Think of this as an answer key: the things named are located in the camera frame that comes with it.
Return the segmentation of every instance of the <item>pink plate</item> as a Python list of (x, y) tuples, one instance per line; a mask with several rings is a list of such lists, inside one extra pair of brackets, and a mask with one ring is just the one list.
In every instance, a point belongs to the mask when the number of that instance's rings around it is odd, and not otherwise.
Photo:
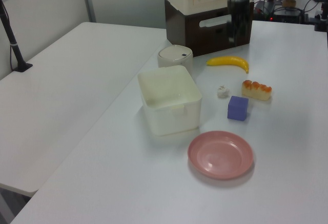
[(190, 143), (188, 158), (202, 174), (214, 179), (231, 179), (245, 173), (253, 163), (250, 145), (236, 134), (211, 131)]

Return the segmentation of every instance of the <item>toy banana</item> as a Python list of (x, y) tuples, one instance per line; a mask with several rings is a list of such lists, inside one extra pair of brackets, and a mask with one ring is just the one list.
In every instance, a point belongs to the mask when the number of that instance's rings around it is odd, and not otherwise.
[(239, 57), (239, 56), (219, 56), (211, 58), (206, 62), (207, 65), (210, 66), (218, 66), (218, 65), (236, 65), (241, 67), (243, 70), (246, 71), (248, 74), (249, 71), (249, 65), (248, 62)]

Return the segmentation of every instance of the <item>bread loaf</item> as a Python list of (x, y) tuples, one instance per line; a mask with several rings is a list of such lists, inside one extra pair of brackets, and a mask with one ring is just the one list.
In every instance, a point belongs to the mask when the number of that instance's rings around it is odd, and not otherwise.
[(272, 88), (259, 82), (245, 80), (241, 86), (241, 94), (259, 100), (268, 100), (271, 97)]

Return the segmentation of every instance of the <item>small white round container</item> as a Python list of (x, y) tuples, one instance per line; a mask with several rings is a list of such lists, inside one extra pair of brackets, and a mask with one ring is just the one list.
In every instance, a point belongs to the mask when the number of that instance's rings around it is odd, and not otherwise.
[(160, 68), (182, 65), (192, 75), (193, 52), (188, 47), (179, 45), (166, 47), (158, 53), (157, 60)]

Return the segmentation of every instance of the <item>purple cube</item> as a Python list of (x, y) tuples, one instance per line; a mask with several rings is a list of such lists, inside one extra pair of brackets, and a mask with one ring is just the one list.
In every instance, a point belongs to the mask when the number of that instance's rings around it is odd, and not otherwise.
[(248, 98), (231, 96), (228, 104), (228, 118), (245, 120), (247, 114)]

